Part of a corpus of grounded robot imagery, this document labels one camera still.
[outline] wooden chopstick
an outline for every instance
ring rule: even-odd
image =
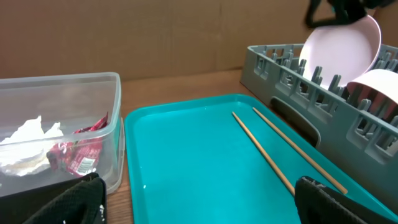
[[[285,184],[287,189],[290,191],[290,193],[294,196],[294,187],[293,185],[287,180],[285,175],[280,171],[278,166],[275,164],[275,162],[271,159],[271,157],[268,155],[268,153],[262,148],[260,143],[257,141],[257,139],[253,136],[253,134],[248,130],[246,125],[239,119],[239,117],[235,114],[235,112],[232,112],[232,115],[235,117],[236,121],[239,123],[239,125],[243,128],[244,132],[250,137],[251,141],[256,145],[256,147],[260,150],[261,154],[266,158],[267,162],[269,165],[273,168],[275,173],[278,175],[278,177],[281,179],[281,181]]]
[[[336,179],[334,179],[328,172],[326,172],[320,165],[317,164],[311,157],[307,155],[301,148],[299,148],[292,140],[290,140],[277,126],[272,124],[260,111],[253,108],[253,110],[274,130],[276,131],[285,141],[292,146],[307,162],[309,162],[319,173],[321,173],[326,179],[328,179],[341,193],[347,194],[348,190],[343,187]]]

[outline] gray dish rack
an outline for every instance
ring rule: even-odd
[[[384,117],[389,101],[373,113],[371,100],[358,102],[361,87],[351,95],[335,75],[328,90],[317,67],[311,80],[299,62],[303,44],[248,47],[241,83],[267,106],[275,107],[308,135],[316,149],[398,213],[398,116]],[[398,48],[382,45],[373,69],[397,71]],[[398,114],[395,108],[392,114]]]

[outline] crumpled white paper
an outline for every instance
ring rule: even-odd
[[[55,123],[44,133],[41,122],[41,116],[27,120],[11,137],[1,141],[0,146],[15,142],[63,136],[60,130],[60,123]],[[53,141],[41,141],[1,146],[0,171],[7,175],[16,176],[42,172],[50,167],[46,153],[54,144]]]

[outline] barcode label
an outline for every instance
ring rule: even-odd
[[[89,159],[89,158],[84,157],[81,160],[76,173],[78,173],[79,175],[86,175],[88,172],[91,172],[94,162],[95,162],[95,159]]]

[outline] red wrapper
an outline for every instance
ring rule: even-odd
[[[92,127],[82,128],[74,134],[96,131],[108,124],[108,113]],[[76,142],[63,142],[53,146],[47,153],[51,168],[63,170],[81,177],[96,167],[102,151],[101,138],[87,139]]]

